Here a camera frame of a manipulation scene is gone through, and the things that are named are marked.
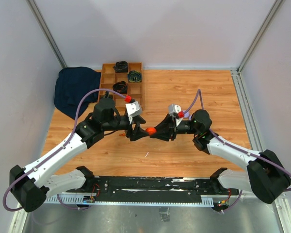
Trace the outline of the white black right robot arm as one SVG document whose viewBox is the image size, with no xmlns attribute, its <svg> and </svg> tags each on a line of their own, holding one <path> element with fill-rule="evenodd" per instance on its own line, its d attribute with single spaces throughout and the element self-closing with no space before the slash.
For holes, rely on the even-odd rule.
<svg viewBox="0 0 291 233">
<path fill-rule="evenodd" d="M 242 172 L 221 168 L 213 174 L 210 189 L 222 194 L 226 189 L 252 192 L 260 201 L 271 204 L 283 192 L 291 191 L 291 174 L 271 150 L 263 152 L 234 144 L 211 130 L 212 121 L 206 110 L 194 112 L 190 120 L 184 113 L 169 113 L 154 128 L 146 130 L 151 138 L 174 140 L 178 134 L 193 134 L 194 146 L 206 154 L 221 157 L 243 169 Z"/>
</svg>

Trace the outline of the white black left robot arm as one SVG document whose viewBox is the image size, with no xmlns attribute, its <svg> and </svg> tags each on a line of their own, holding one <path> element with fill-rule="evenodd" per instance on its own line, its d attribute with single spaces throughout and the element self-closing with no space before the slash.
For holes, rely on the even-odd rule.
<svg viewBox="0 0 291 233">
<path fill-rule="evenodd" d="M 84 121 L 56 147 L 38 160 L 20 167 L 15 165 L 9 172 L 11 193 L 20 208 L 30 213 L 39 208 L 49 197 L 71 189 L 89 192 L 94 187 L 93 173 L 81 166 L 64 175 L 55 175 L 63 165 L 75 156 L 91 148 L 104 138 L 106 131 L 125 131 L 130 141 L 148 136 L 140 125 L 142 108 L 138 101 L 125 97 L 126 110 L 120 115 L 111 98 L 101 98 Z"/>
</svg>

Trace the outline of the orange charging case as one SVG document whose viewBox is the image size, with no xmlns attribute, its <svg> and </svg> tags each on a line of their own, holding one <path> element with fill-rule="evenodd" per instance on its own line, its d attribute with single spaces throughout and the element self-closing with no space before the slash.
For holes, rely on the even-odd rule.
<svg viewBox="0 0 291 233">
<path fill-rule="evenodd" d="M 145 130 L 149 135 L 153 135 L 157 132 L 157 130 L 155 128 L 147 128 Z"/>
</svg>

